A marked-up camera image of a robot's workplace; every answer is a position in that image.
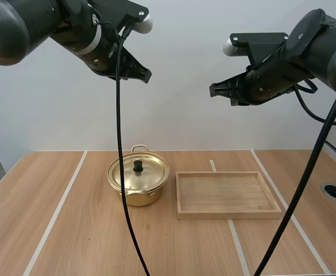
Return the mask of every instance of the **tray rim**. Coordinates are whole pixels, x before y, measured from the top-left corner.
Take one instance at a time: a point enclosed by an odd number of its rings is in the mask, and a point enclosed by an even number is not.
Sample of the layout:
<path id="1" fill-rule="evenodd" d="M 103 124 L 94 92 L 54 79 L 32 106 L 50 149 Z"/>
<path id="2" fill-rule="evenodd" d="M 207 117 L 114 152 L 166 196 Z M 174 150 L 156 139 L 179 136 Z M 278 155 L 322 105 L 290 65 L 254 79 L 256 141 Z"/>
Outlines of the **tray rim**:
<path id="1" fill-rule="evenodd" d="M 181 200 L 180 200 L 180 183 L 179 183 L 179 179 L 180 179 L 180 175 L 191 175 L 191 174 L 244 174 L 244 175 L 256 175 L 257 177 L 257 180 L 267 198 L 267 200 L 270 202 L 271 206 L 273 207 L 273 209 L 271 210 L 254 210 L 254 211 L 251 211 L 250 213 L 248 212 L 232 212 L 232 213 L 229 213 L 228 211 L 215 211 L 215 212 L 212 212 L 212 211 L 194 211 L 194 210 L 182 210 L 181 209 Z M 268 185 L 266 184 L 265 182 L 265 179 L 263 178 L 262 174 L 259 172 L 259 171 L 177 171 L 175 173 L 175 183 L 176 183 L 176 193 L 177 193 L 177 218 L 178 220 L 180 219 L 183 219 L 181 215 L 184 215 L 184 214 L 192 214 L 192 215 L 195 215 L 195 216 L 199 216 L 199 214 L 232 214 L 233 216 L 235 216 L 235 214 L 262 214 L 262 213 L 274 213 L 275 214 L 279 214 L 279 217 L 274 217 L 275 219 L 279 219 L 281 216 L 282 216 L 282 209 L 279 207 L 276 199 L 275 199 L 275 196 L 271 193 Z"/>

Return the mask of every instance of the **wooden tray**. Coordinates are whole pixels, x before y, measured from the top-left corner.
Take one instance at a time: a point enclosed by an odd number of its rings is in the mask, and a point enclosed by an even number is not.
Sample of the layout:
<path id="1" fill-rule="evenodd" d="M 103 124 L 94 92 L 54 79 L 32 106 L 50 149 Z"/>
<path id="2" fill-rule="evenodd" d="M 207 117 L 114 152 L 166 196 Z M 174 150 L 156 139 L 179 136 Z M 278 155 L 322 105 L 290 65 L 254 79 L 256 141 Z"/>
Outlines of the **wooden tray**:
<path id="1" fill-rule="evenodd" d="M 262 175 L 177 172 L 178 220 L 280 219 L 281 209 Z"/>

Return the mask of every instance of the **white stripe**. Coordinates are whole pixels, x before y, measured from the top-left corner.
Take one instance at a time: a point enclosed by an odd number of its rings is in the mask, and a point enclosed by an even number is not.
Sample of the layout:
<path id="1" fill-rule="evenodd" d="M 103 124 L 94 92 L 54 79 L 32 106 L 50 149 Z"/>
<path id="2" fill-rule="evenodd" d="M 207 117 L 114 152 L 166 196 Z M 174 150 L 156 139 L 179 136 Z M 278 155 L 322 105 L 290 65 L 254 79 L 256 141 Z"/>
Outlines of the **white stripe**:
<path id="1" fill-rule="evenodd" d="M 272 188 L 275 191 L 276 195 L 278 196 L 279 200 L 283 204 L 284 208 L 288 209 L 288 204 L 286 203 L 284 197 L 281 195 L 280 191 L 276 187 L 274 181 L 271 179 L 271 177 L 268 174 L 267 170 L 265 169 L 264 165 L 262 165 L 261 161 L 257 157 L 257 155 L 254 152 L 254 150 L 251 149 L 250 151 L 251 151 L 253 157 L 255 158 L 255 160 L 257 161 L 258 165 L 261 167 L 261 169 L 262 169 L 263 173 L 265 174 L 265 176 L 267 177 L 268 181 L 270 182 L 270 185 L 272 186 Z M 313 244 L 311 243 L 311 240 L 308 238 L 307 234 L 305 233 L 305 231 L 303 230 L 302 226 L 299 224 L 298 220 L 296 219 L 296 217 L 294 215 L 292 215 L 291 220 L 295 224 L 295 227 L 298 229 L 300 235 L 302 236 L 302 238 L 304 239 L 304 241 L 306 242 L 306 244 L 308 245 L 309 249 L 311 250 L 313 256 L 315 257 L 315 259 L 317 260 L 318 264 L 322 268 L 323 272 L 325 274 L 331 274 L 329 268 L 326 266 L 325 262 L 322 260 L 321 256 L 318 254 L 316 248 L 313 246 Z"/>
<path id="2" fill-rule="evenodd" d="M 29 264 L 28 264 L 28 266 L 27 266 L 27 268 L 26 268 L 23 276 L 28 276 L 30 274 L 30 272 L 31 272 L 31 269 L 35 265 L 36 259 L 39 256 L 39 254 L 41 252 L 41 249 L 43 248 L 43 246 L 45 244 L 45 241 L 47 240 L 47 238 L 49 236 L 49 233 L 50 233 L 50 231 L 53 228 L 53 225 L 54 225 L 54 223 L 55 223 L 55 221 L 56 221 L 56 219 L 57 219 L 57 217 L 58 217 L 58 215 L 60 213 L 60 210 L 62 209 L 63 203 L 64 203 L 65 199 L 67 198 L 67 195 L 68 195 L 69 191 L 72 188 L 72 185 L 74 184 L 74 181 L 75 181 L 75 179 L 76 179 L 76 177 L 77 177 L 77 175 L 78 175 L 78 173 L 79 173 L 79 171 L 81 169 L 81 166 L 83 164 L 83 161 L 85 160 L 86 155 L 87 155 L 87 151 L 84 151 L 83 155 L 81 157 L 81 160 L 78 163 L 78 166 L 77 166 L 77 168 L 76 168 L 76 170 L 75 170 L 75 172 L 74 172 L 71 180 L 69 181 L 68 186 L 65 189 L 62 198 L 60 199 L 60 201 L 58 203 L 57 209 L 55 209 L 53 217 L 50 220 L 50 222 L 48 224 L 48 227 L 46 228 L 46 230 L 45 230 L 45 232 L 43 234 L 43 237 L 41 238 L 39 244 L 37 245 L 37 248 L 36 248 L 34 254 L 32 255 L 32 258 L 31 258 L 31 260 L 30 260 L 30 262 L 29 262 Z"/>
<path id="3" fill-rule="evenodd" d="M 216 171 L 215 163 L 214 163 L 213 160 L 210 160 L 210 164 L 211 164 L 211 169 L 213 171 Z M 234 225 L 232 220 L 227 220 L 227 222 L 229 223 L 231 235 L 233 236 L 235 248 L 237 249 L 239 261 L 241 262 L 243 275 L 244 276 L 250 276 L 247 261 L 246 261 L 246 258 L 244 256 L 244 253 L 243 253 L 242 245 L 241 245 L 241 242 L 239 240 L 237 230 L 235 230 L 235 225 Z"/>
<path id="4" fill-rule="evenodd" d="M 213 160 L 210 160 L 210 165 L 211 165 L 211 169 L 212 169 L 213 171 L 216 171 L 215 163 L 214 163 Z"/>

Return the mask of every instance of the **metal ring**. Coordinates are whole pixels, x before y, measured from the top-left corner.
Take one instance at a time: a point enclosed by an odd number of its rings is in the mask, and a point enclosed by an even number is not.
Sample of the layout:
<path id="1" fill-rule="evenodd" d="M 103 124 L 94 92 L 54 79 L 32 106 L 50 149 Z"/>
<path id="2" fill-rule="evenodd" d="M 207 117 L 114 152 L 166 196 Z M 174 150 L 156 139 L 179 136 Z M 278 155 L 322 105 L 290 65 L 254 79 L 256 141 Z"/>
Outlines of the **metal ring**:
<path id="1" fill-rule="evenodd" d="M 72 52 L 72 53 L 74 53 L 76 56 L 87 55 L 99 45 L 101 34 L 102 34 L 101 26 L 97 25 L 96 34 L 92 42 L 85 49 L 82 49 L 81 51 L 78 51 L 78 52 Z"/>
<path id="2" fill-rule="evenodd" d="M 134 145 L 131 149 L 131 153 L 134 153 L 135 148 L 145 148 L 146 152 L 149 152 L 149 148 L 147 145 L 139 144 L 139 145 Z"/>

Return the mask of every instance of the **pot handle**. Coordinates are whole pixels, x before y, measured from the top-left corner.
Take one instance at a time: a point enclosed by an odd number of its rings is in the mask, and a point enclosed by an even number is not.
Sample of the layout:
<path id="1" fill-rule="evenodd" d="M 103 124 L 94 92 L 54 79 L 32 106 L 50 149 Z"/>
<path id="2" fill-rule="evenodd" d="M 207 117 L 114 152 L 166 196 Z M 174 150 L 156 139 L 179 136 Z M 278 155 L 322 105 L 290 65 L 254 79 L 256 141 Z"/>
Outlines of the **pot handle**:
<path id="1" fill-rule="evenodd" d="M 139 144 L 139 145 L 134 145 L 131 149 L 131 153 L 134 153 L 134 149 L 135 148 L 145 148 L 146 152 L 149 152 L 149 148 L 147 147 L 147 145 L 142 145 L 142 144 Z"/>
<path id="2" fill-rule="evenodd" d="M 140 190 L 140 191 L 128 190 L 128 191 L 125 191 L 125 193 L 126 193 L 126 197 L 131 196 L 132 194 L 148 194 L 148 192 L 145 190 Z"/>

